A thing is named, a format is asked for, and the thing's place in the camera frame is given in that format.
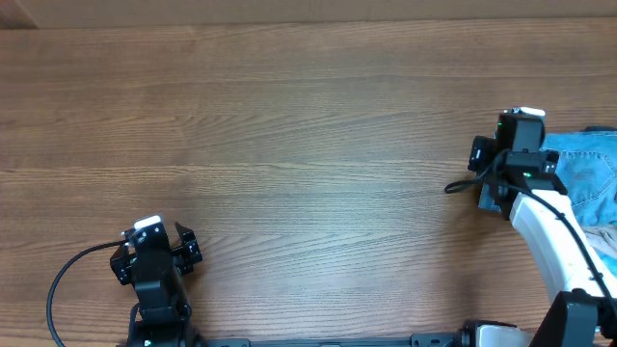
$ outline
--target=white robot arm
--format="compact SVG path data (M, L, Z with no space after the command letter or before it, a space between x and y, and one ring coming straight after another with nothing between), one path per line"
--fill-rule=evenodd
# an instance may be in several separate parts
M559 153L541 150L545 129L539 111L503 111L494 138L473 140L468 169L476 178L444 189L447 194L477 184L488 189L488 197L526 241L551 302L533 338L515 327L487 324L475 329L475 347L591 346L597 327L617 341L617 279L577 223L556 174Z
M606 287L613 297L617 296L617 279L587 243L568 196L548 190L532 192L565 214L584 243L596 268L603 274ZM519 193L510 212L510 221L526 241L547 286L551 303L560 291L572 291L577 288L594 297L603 296L570 231L545 206Z

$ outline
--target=black bracket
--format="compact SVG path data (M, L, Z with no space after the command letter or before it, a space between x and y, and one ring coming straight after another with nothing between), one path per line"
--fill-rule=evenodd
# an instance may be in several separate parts
M175 223L175 230L180 237L180 246L171 249L169 238L163 223L152 226L129 229L123 232L126 242L118 246L109 262L114 274L122 285L134 282L132 265L139 254L139 250L159 249L168 251L172 255L174 266L181 276L193 272L193 265L202 261L200 246L195 238L195 233L188 227ZM131 253L129 247L135 248Z

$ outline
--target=black mount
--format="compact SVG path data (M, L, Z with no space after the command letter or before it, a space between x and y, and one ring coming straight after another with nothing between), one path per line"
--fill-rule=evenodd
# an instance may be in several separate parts
M131 283L139 299L142 320L134 322L131 317L126 347L200 346L199 333L190 324L191 306L181 279L202 260L195 233L175 223L181 244L172 249L161 219L147 220L152 223L124 232L126 242L110 258L120 283Z
M491 198L501 208L506 220L518 192L503 188L495 184L497 182L528 190L554 190L562 195L568 194L555 174L559 153L540 150L545 138L544 117L527 114L524 109L514 108L499 114L496 137L476 136L469 156L468 170L478 174L489 170L483 176L484 182L489 184ZM489 168L493 163L498 170Z

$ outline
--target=wooden table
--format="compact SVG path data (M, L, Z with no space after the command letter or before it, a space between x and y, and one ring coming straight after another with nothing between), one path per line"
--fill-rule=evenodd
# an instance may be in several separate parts
M53 346L49 284L163 213L196 231L207 337L538 327L522 238L473 192L497 111L615 124L617 19L0 32L0 345ZM91 254L61 280L67 346L126 339L136 303Z

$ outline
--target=blue cloth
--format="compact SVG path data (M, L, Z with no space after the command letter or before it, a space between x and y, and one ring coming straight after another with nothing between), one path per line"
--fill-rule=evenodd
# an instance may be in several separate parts
M602 262L606 265L608 271L610 271L610 273L613 274L614 277L617 277L617 259L613 258L610 255L606 255L598 250L596 250L596 253L600 257Z
M557 175L578 223L617 225L617 132L547 134L542 149L559 152Z

